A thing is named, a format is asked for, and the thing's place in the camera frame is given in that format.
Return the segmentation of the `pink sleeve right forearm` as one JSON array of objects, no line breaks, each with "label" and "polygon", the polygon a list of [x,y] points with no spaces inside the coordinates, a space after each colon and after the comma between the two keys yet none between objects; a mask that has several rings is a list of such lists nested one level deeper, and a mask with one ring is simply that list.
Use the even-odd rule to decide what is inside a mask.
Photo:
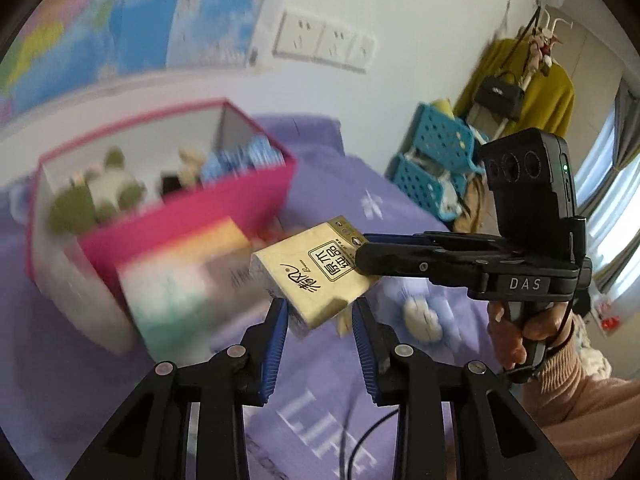
[{"label": "pink sleeve right forearm", "polygon": [[587,375],[574,336],[525,384],[523,405],[576,478],[639,477],[639,382]]}]

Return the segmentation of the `person right hand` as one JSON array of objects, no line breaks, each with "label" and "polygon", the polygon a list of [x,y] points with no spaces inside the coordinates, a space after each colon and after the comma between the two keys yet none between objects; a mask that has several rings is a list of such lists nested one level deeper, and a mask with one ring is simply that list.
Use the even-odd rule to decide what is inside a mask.
[{"label": "person right hand", "polygon": [[523,328],[508,317],[507,304],[491,301],[487,307],[488,334],[494,346],[498,363],[505,370],[513,370],[525,363],[528,351],[525,341],[543,341],[552,349],[562,346],[570,339],[572,323],[568,320],[568,303],[553,307],[531,318]]}]

